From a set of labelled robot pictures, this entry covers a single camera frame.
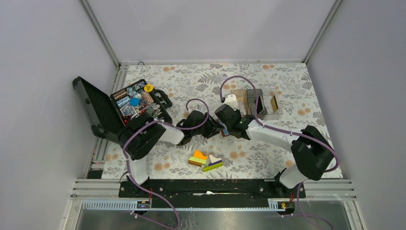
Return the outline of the brown leather card holder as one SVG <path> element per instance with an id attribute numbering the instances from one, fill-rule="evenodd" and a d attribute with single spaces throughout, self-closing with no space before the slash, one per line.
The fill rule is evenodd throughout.
<path id="1" fill-rule="evenodd" d="M 218 121 L 218 123 L 223 127 L 223 129 L 221 130 L 221 135 L 222 135 L 222 137 L 227 137 L 227 136 L 229 136 L 230 134 L 229 134 L 229 132 L 228 132 L 228 130 L 227 130 L 227 128 L 226 128 L 226 125 L 224 124 L 224 123 L 222 123 L 220 120 L 217 120 Z"/>

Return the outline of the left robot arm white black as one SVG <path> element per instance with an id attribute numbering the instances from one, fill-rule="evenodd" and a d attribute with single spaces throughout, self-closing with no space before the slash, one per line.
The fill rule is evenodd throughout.
<path id="1" fill-rule="evenodd" d="M 118 143 L 124 151 L 132 181 L 130 191 L 137 197 L 147 194 L 147 154 L 159 141 L 183 146 L 194 136 L 208 139 L 223 129 L 207 112 L 200 111 L 192 111 L 176 125 L 154 119 L 148 113 L 131 119 L 118 133 Z"/>

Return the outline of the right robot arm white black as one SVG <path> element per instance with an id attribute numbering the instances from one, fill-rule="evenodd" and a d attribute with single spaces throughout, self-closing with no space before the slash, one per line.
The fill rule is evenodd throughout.
<path id="1" fill-rule="evenodd" d="M 236 138 L 262 141 L 292 153 L 295 163 L 276 177 L 274 190 L 278 196 L 287 197 L 306 180 L 320 180 L 334 158 L 332 147 L 314 126 L 298 130 L 271 126 L 252 115 L 241 115 L 226 104 L 217 108 L 215 115 Z"/>

